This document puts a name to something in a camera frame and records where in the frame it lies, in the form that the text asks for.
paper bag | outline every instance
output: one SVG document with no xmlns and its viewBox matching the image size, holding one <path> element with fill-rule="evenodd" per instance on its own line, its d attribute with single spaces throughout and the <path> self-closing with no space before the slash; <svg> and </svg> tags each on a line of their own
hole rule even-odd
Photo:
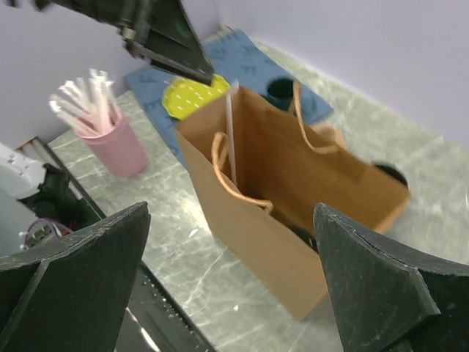
<svg viewBox="0 0 469 352">
<path fill-rule="evenodd" d="M 229 179 L 223 138 L 226 98 L 177 125 L 193 186 L 213 234 L 303 319 L 328 289 L 319 255 L 288 226 L 313 234 L 314 206 L 324 202 L 383 232 L 402 212 L 410 193 L 339 144 L 311 128 L 300 129 L 294 115 L 249 89 L 241 87 L 234 95 L 232 115 L 236 186 Z"/>
</svg>

yellow plate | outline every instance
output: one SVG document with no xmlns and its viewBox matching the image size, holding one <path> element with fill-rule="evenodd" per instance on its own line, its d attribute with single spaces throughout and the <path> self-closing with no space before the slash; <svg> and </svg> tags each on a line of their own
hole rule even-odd
<svg viewBox="0 0 469 352">
<path fill-rule="evenodd" d="M 229 88 L 225 78 L 214 75 L 212 86 L 186 78 L 175 79 L 163 94 L 163 106 L 169 116 L 183 120 L 206 103 L 223 95 Z"/>
</svg>

green cup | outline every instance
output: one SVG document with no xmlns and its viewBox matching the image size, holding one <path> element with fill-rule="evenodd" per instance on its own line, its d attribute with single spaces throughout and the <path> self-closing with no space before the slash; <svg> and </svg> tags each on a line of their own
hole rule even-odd
<svg viewBox="0 0 469 352">
<path fill-rule="evenodd" d="M 293 80 L 288 77 L 273 79 L 267 85 L 265 98 L 280 110 L 288 111 L 293 100 Z"/>
</svg>

gray tabletop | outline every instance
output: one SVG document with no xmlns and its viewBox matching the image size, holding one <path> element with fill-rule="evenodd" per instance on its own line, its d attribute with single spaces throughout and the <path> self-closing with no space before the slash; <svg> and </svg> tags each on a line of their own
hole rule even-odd
<svg viewBox="0 0 469 352">
<path fill-rule="evenodd" d="M 288 56 L 257 45 L 334 107 L 326 120 L 365 161 L 396 164 L 413 198 L 386 233 L 408 246 L 469 264 L 469 153 L 443 141 Z M 133 94 L 119 103 L 150 157 L 139 176 L 112 177 L 69 131 L 50 143 L 107 214 L 146 200 L 152 214 L 144 261 L 220 351 L 342 351 L 324 300 L 295 321 L 207 227 L 188 173 L 161 140 Z"/>
</svg>

countertop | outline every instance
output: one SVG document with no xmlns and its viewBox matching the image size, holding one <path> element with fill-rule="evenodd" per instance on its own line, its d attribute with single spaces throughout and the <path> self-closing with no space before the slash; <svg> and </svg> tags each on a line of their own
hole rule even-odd
<svg viewBox="0 0 469 352">
<path fill-rule="evenodd" d="M 257 45 L 334 108 L 326 122 L 365 161 L 404 172 L 410 204 L 386 233 L 413 248 L 469 264 L 469 153 L 266 45 Z M 101 209 L 112 214 L 146 200 L 152 225 L 144 262 L 220 351 L 342 351 L 330 301 L 298 322 L 217 239 L 185 168 L 133 94 L 119 103 L 150 163 L 139 176 L 112 177 L 72 131 L 49 145 Z"/>
</svg>

